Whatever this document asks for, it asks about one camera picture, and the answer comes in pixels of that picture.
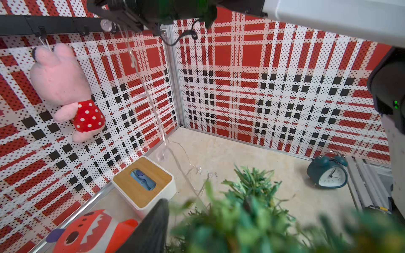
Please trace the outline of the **small christmas tree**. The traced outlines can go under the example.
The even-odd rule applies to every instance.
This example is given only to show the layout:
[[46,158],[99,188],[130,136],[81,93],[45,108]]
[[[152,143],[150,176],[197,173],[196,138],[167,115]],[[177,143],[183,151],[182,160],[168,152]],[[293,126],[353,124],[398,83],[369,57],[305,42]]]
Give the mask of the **small christmas tree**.
[[229,190],[217,198],[205,184],[209,206],[192,201],[185,219],[171,230],[167,253],[402,253],[405,227],[393,217],[370,211],[344,216],[343,232],[330,218],[320,225],[300,225],[276,197],[280,183],[272,171],[235,168],[237,181],[224,180]]

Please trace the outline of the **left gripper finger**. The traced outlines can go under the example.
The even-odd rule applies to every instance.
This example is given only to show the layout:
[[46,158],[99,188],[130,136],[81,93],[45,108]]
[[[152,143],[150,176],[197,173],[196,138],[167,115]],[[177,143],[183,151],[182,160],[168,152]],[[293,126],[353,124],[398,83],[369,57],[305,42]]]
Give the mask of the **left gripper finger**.
[[144,217],[118,253],[163,253],[169,223],[167,199],[160,199]]

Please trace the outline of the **clear star string light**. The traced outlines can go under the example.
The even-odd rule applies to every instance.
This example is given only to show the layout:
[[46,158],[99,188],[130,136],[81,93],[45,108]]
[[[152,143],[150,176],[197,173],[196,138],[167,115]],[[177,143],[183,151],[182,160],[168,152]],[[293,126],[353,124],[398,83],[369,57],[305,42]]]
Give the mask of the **clear star string light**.
[[169,69],[164,38],[149,32],[98,33],[99,55],[93,58],[102,88],[97,94],[108,124],[97,139],[106,161],[99,161],[98,186],[114,172],[158,148],[157,159],[173,161],[176,184],[186,197],[202,203],[206,174],[187,164],[187,153],[168,135],[179,126],[179,98],[174,95],[174,72]]

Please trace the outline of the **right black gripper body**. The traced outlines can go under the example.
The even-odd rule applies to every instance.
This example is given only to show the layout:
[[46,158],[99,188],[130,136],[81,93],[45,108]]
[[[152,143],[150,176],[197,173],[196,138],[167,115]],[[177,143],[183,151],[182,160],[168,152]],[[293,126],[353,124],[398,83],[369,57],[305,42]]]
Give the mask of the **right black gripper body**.
[[154,35],[161,25],[178,20],[198,19],[210,28],[217,18],[217,7],[212,1],[192,0],[110,0],[87,1],[91,13],[135,32],[144,28]]

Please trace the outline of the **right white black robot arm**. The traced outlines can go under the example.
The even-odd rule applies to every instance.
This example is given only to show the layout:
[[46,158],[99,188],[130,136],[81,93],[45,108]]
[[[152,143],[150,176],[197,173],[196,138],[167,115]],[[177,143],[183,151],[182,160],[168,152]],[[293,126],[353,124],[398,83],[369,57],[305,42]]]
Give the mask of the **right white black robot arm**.
[[404,1],[88,1],[170,25],[185,126],[306,157],[389,163],[405,210]]

